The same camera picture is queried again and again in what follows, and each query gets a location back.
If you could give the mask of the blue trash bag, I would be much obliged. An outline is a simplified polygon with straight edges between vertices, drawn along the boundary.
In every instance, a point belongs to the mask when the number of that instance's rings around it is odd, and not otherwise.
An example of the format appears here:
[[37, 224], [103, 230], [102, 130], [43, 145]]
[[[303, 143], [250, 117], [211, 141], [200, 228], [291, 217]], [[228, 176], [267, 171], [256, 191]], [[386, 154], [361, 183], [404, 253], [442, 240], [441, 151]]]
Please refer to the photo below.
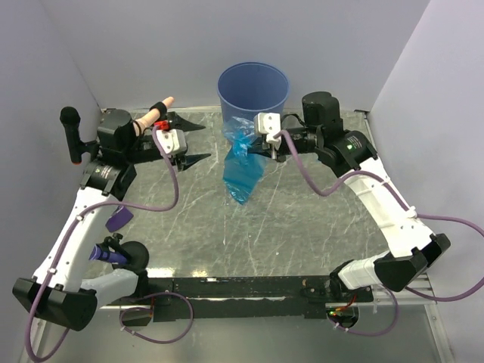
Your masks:
[[225, 119], [223, 135], [231, 148], [224, 160], [222, 180], [231, 197], [244, 205], [264, 175], [266, 159], [249, 153], [250, 147], [258, 139], [253, 121], [236, 116]]

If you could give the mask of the blue plastic trash bin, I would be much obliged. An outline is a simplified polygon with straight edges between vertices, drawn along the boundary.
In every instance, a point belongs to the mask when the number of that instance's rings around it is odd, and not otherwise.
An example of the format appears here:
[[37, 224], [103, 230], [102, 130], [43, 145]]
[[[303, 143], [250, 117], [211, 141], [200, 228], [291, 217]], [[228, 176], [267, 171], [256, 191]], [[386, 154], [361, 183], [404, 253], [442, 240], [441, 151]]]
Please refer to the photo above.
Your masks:
[[222, 119], [252, 121], [258, 113], [281, 113], [290, 93], [285, 74], [270, 64], [243, 62], [235, 64], [219, 76], [217, 92]]

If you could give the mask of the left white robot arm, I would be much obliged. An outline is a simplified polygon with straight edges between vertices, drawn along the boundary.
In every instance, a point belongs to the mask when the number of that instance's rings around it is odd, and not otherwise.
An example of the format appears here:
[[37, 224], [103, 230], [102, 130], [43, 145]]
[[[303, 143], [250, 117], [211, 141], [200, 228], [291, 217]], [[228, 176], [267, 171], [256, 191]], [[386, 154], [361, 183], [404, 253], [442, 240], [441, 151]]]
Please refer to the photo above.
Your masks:
[[80, 117], [73, 107], [60, 113], [71, 159], [90, 155], [71, 214], [45, 261], [31, 278], [19, 278], [13, 294], [34, 317], [80, 331], [95, 312], [119, 299], [133, 304], [149, 295], [147, 247], [122, 241], [113, 233], [98, 237], [123, 202], [136, 176], [135, 164], [167, 159], [170, 172], [182, 171], [206, 158], [188, 154], [186, 132], [203, 129], [175, 112], [164, 111], [154, 136], [126, 110], [109, 109], [101, 116], [97, 138], [83, 142]]

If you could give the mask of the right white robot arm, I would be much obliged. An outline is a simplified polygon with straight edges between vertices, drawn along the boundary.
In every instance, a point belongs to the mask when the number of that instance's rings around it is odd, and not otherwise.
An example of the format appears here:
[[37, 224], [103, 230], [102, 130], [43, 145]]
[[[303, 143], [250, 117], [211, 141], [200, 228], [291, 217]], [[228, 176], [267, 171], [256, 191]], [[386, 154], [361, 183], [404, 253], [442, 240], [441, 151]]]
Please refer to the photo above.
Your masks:
[[331, 295], [347, 301], [357, 289], [371, 285], [404, 290], [451, 246], [450, 240], [434, 233], [405, 202], [369, 139], [344, 127], [340, 103], [331, 93], [305, 95], [302, 112], [299, 126], [288, 129], [283, 129], [279, 113], [258, 113], [253, 121], [262, 146], [254, 151], [273, 160], [293, 152], [315, 154], [364, 204], [388, 245], [380, 254], [335, 268]]

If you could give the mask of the beige microphone on stand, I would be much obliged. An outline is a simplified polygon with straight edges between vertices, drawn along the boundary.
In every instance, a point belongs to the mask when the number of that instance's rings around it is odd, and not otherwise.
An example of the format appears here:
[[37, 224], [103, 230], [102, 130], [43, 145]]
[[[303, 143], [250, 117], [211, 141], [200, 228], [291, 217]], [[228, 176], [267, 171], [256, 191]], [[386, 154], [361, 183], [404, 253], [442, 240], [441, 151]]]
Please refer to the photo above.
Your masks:
[[164, 120], [166, 118], [168, 109], [172, 106], [174, 101], [175, 98], [173, 96], [167, 97], [162, 101], [158, 101], [145, 115], [134, 120], [133, 128], [135, 130], [135, 134], [141, 135], [146, 128], [152, 126], [155, 122]]

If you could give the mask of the purple clear box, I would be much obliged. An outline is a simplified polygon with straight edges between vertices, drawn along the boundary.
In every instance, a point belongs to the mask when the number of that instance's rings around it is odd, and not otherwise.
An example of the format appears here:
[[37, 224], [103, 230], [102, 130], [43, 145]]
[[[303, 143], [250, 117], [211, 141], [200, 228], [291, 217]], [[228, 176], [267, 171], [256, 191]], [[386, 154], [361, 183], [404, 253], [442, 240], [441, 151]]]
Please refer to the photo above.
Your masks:
[[118, 206], [107, 220], [105, 226], [110, 233], [116, 232], [128, 224], [133, 216], [133, 213], [127, 207]]

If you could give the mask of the black microphone on stand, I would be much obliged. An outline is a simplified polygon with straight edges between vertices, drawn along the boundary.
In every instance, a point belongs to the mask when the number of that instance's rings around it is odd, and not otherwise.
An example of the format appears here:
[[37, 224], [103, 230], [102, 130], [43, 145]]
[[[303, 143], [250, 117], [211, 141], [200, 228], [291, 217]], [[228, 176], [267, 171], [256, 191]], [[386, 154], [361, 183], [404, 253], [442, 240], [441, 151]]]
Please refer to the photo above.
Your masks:
[[60, 122], [64, 128], [71, 162], [79, 165], [82, 155], [88, 153], [93, 161], [98, 155], [99, 144], [96, 140], [84, 142], [80, 138], [80, 116], [76, 108], [63, 107], [60, 111]]

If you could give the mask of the purple microphone on stand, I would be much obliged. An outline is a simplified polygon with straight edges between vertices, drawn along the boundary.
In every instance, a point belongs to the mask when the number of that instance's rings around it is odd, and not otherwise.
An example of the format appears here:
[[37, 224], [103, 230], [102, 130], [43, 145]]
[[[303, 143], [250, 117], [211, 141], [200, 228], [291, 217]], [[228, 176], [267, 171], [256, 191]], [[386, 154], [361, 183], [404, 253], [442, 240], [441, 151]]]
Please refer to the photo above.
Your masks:
[[124, 268], [134, 272], [146, 269], [150, 258], [147, 247], [134, 240], [122, 243], [122, 239], [119, 233], [105, 237], [102, 243], [95, 244], [89, 260], [109, 263], [114, 269]]

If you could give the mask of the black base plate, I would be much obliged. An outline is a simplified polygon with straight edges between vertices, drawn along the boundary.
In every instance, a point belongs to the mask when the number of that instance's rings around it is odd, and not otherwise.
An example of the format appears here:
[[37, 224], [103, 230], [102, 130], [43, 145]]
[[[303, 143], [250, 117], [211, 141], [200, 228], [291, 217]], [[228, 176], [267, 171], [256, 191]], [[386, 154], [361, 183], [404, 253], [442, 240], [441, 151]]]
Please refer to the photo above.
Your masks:
[[188, 318], [188, 307], [178, 297], [151, 296], [166, 291], [184, 296], [197, 319], [286, 316], [325, 319], [328, 308], [338, 304], [374, 301], [370, 287], [344, 290], [336, 287], [328, 275], [303, 275], [151, 278], [145, 293], [148, 298], [125, 297], [111, 305], [153, 307], [155, 322]]

